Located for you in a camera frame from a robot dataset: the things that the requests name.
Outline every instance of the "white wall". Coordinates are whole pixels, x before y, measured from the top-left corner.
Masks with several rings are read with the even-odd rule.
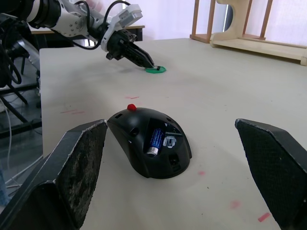
[[[267,0],[254,0],[247,34],[260,35]],[[274,0],[265,33],[267,41],[307,45],[307,0]]]
[[[86,0],[104,13],[113,0]],[[189,37],[192,32],[194,0],[127,0],[139,4],[143,18],[136,22],[145,25],[143,40]],[[119,12],[121,4],[111,11],[111,16]],[[200,0],[197,33],[207,32],[210,0]],[[213,32],[221,32],[224,25],[226,5],[216,4]]]

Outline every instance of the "wooden frame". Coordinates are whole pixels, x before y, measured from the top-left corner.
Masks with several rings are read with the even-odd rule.
[[[193,28],[190,38],[205,43],[208,43],[209,39],[212,47],[226,46],[299,60],[301,65],[307,66],[307,46],[265,41],[265,31],[268,25],[273,0],[268,0],[259,36],[245,34],[252,0],[216,0],[219,4],[229,4],[233,9],[234,16],[227,31],[214,34],[211,34],[211,32],[215,0],[211,0],[207,34],[196,34],[199,1],[200,0],[195,0]]]
[[[213,17],[214,17],[214,9],[215,9],[215,0],[211,0],[210,2],[210,9],[209,9],[209,19],[208,19],[208,28],[206,34],[196,34],[196,27],[197,27],[197,17],[198,17],[198,9],[200,5],[200,0],[195,0],[194,6],[194,16],[193,16],[193,27],[192,27],[192,34],[190,34],[190,38],[209,43],[210,37],[212,34],[212,26],[213,26]]]
[[[264,14],[264,18],[263,18],[263,23],[262,23],[262,28],[261,28],[260,36],[252,35],[252,34],[246,34],[245,33],[246,32],[246,27],[247,27],[247,24],[248,24],[248,18],[249,18],[249,13],[250,13],[252,2],[253,2],[253,0],[249,0],[248,11],[247,11],[246,18],[245,18],[245,24],[244,24],[244,29],[243,29],[242,37],[265,40],[264,36],[265,36],[265,31],[267,29],[267,25],[268,25],[268,21],[269,21],[269,16],[270,16],[273,0],[268,0],[267,8],[265,10],[265,14]]]

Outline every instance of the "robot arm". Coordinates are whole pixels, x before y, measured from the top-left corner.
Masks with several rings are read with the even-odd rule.
[[[29,22],[35,28],[48,27],[67,38],[83,35],[87,39],[97,41],[98,46],[101,44],[101,48],[108,52],[106,55],[108,59],[120,60],[125,57],[140,67],[154,67],[149,54],[133,44],[136,36],[123,29],[142,17],[138,5],[128,5],[108,24],[103,15],[88,8],[83,4],[84,1],[75,4],[68,0],[10,0],[9,2],[7,4],[6,0],[0,0],[0,12]]]

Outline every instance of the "black cable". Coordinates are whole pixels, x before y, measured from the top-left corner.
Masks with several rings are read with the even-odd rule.
[[[76,2],[75,4],[81,4],[81,3],[84,3],[84,2],[85,2],[85,1],[78,1],[78,2]],[[64,35],[62,35],[62,34],[59,33],[58,31],[53,30],[53,29],[51,29],[51,30],[52,30],[53,32],[55,32],[56,34],[61,35],[65,40],[70,41],[71,43],[73,43],[73,44],[74,44],[75,46],[77,46],[77,47],[80,47],[80,48],[86,49],[86,50],[94,50],[94,49],[97,49],[97,48],[100,46],[101,41],[102,41],[102,39],[103,39],[103,37],[104,37],[104,31],[105,31],[105,27],[106,27],[106,20],[107,20],[107,17],[108,17],[108,15],[109,15],[111,9],[112,9],[116,4],[119,4],[119,3],[126,4],[127,6],[130,5],[130,3],[126,2],[126,1],[118,0],[118,1],[113,2],[113,3],[108,7],[108,9],[107,9],[107,11],[106,11],[106,14],[105,14],[105,17],[104,17],[104,20],[103,20],[103,22],[102,22],[102,30],[101,30],[100,38],[99,38],[97,44],[96,44],[95,46],[93,46],[93,47],[85,47],[85,46],[82,46],[82,45],[80,45],[80,44],[78,44],[78,43],[75,43],[74,41],[72,41],[72,40],[69,39],[68,37],[65,37]],[[89,12],[90,12],[90,11],[89,11],[89,8],[88,8],[88,4],[87,4],[87,3],[84,3],[84,4],[85,4],[86,10],[87,10],[87,22],[86,22],[86,24],[87,24],[87,29],[89,30],[89,28],[90,28],[90,26],[89,26],[89,24],[90,24],[90,16],[89,16],[89,14],[90,14],[90,13],[89,13]]]
[[[12,62],[12,60],[10,59],[10,57],[7,55],[5,49],[3,48],[2,44],[0,44],[0,56],[2,58],[3,63],[2,64],[2,69],[4,69],[4,71],[7,73],[7,75],[12,79],[13,82],[15,82],[16,84],[20,84],[21,83],[21,75],[18,71],[18,69],[16,68],[16,66],[14,65],[14,63]],[[14,73],[16,74],[17,79],[12,75],[10,69],[8,66],[11,66]]]

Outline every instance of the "red marker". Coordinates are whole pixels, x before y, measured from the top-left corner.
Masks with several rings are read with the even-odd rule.
[[[128,104],[127,109],[129,111],[136,111],[136,106],[134,104]]]

